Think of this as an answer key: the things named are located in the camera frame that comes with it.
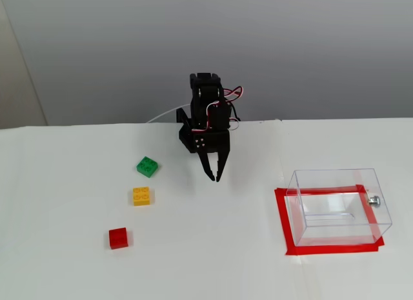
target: white wall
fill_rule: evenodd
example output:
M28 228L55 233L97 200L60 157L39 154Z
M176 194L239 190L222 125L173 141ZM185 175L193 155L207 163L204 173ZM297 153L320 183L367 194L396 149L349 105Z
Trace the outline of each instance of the white wall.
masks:
M244 120L413 116L413 0L3 1L51 125L146 121L192 72Z
M44 125L45 117L0 0L0 129Z

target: white cable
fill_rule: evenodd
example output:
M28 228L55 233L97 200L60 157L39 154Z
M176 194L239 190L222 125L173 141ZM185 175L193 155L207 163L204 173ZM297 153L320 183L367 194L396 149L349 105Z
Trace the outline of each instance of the white cable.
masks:
M158 115L158 116L152 118L150 121L147 121L146 123L147 123L147 124L148 124L148 123L151 123L152 121L154 121L154 120L156 120L156 119L158 119L158 118L166 115L167 113L170 113L170 112L172 112L172 111L174 111L174 110L177 110L178 108L184 108L184 107L186 107L186 106L188 106L188 105L190 105L190 103L187 103L187 104L181 105L181 106L177 106L176 108L173 108L173 109L171 109L171 110L169 110L169 111L166 111L165 113L162 113L161 115Z

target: white table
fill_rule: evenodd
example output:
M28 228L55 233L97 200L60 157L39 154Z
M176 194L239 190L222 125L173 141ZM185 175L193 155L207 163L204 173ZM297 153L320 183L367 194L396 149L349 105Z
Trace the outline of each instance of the white table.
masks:
M277 122L231 133L219 183L180 126L0 131L0 299L304 299L274 198ZM136 172L145 155L161 165L150 179ZM154 204L132 205L140 186ZM111 250L121 227L132 246Z
M378 253L302 257L310 299L411 299L413 119L284 121L280 126L286 184L295 169L374 168L393 220Z
M413 120L241 123L220 183L179 127L0 131L0 299L409 297ZM378 253L284 255L274 189L305 168L376 169L394 222ZM137 186L155 203L132 206ZM120 227L132 246L110 250Z

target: transparent acrylic box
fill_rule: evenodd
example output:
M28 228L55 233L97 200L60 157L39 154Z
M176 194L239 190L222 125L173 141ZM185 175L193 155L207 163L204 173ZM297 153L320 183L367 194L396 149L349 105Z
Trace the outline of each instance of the transparent acrylic box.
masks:
M296 246L375 243L392 226L374 169L296 170L285 201Z

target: screw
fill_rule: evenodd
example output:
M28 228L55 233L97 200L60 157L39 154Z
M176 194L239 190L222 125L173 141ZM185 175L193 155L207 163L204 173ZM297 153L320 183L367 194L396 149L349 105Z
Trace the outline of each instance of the screw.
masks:
M380 198L378 195L375 195L374 197L371 197L368 199L368 205L374 206L375 208L378 208L380 206Z

